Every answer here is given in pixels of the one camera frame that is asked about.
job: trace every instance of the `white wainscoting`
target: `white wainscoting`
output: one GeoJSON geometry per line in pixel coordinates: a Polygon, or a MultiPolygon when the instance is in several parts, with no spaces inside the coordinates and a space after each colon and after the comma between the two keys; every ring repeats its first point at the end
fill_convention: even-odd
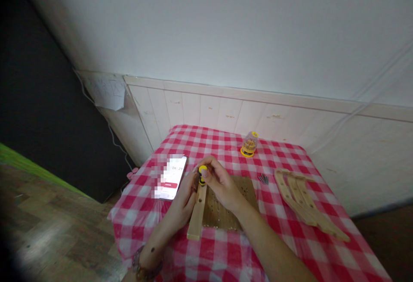
{"type": "Polygon", "coordinates": [[[169,128],[190,124],[308,147],[345,113],[129,85],[153,149],[169,128]]]}
{"type": "MultiPolygon", "coordinates": [[[[357,102],[125,76],[153,149],[170,127],[191,124],[317,144],[357,102]]],[[[311,154],[351,216],[413,198],[412,108],[370,105],[311,154]]]]}

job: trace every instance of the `white wall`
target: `white wall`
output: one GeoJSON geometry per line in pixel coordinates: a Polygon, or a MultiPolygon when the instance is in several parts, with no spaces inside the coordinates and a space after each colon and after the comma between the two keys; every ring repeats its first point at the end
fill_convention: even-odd
{"type": "MultiPolygon", "coordinates": [[[[413,0],[36,1],[80,70],[335,99],[413,39],[413,0]]],[[[377,102],[412,90],[406,71],[377,102]]]]}

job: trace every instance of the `right hand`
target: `right hand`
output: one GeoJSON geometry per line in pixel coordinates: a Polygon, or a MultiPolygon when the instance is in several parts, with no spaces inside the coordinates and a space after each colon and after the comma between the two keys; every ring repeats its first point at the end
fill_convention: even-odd
{"type": "Polygon", "coordinates": [[[216,198],[226,209],[235,214],[245,203],[248,203],[234,180],[215,157],[204,158],[196,165],[194,171],[198,171],[202,165],[208,168],[208,171],[202,170],[205,183],[214,191],[216,198]]]}

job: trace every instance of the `tablecloth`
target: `tablecloth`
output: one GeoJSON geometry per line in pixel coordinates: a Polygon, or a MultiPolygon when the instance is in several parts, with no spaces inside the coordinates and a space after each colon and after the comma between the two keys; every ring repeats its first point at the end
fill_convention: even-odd
{"type": "MultiPolygon", "coordinates": [[[[255,155],[246,158],[240,154],[242,141],[241,135],[204,127],[179,125],[170,130],[160,147],[133,175],[108,216],[126,266],[131,266],[131,257],[148,240],[170,206],[168,201],[151,197],[154,179],[159,176],[159,160],[170,154],[184,154],[188,156],[187,173],[202,158],[213,155],[230,175],[251,178],[262,217],[319,281],[391,281],[302,147],[259,139],[255,155]],[[338,241],[300,222],[278,191],[275,168],[314,178],[315,182],[308,182],[307,187],[317,208],[351,241],[338,241]],[[268,185],[259,181],[260,173],[269,177],[268,185]]],[[[184,227],[170,242],[159,279],[268,280],[243,233],[203,227],[197,242],[186,239],[187,230],[188,226],[184,227]]]]}

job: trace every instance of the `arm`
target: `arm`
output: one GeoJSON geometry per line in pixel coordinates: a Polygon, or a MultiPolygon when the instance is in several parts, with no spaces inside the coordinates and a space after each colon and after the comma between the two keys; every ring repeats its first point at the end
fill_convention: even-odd
{"type": "Polygon", "coordinates": [[[308,268],[242,196],[225,168],[213,156],[201,160],[194,171],[201,165],[208,167],[208,171],[203,170],[202,177],[219,202],[240,221],[269,280],[316,281],[308,268]]]}
{"type": "MultiPolygon", "coordinates": [[[[164,218],[156,225],[142,249],[139,265],[147,271],[153,271],[160,263],[166,246],[175,233],[188,223],[195,205],[196,193],[192,186],[195,173],[189,173],[182,179],[179,190],[164,218]]],[[[136,273],[128,271],[122,282],[135,282],[136,273]]]]}

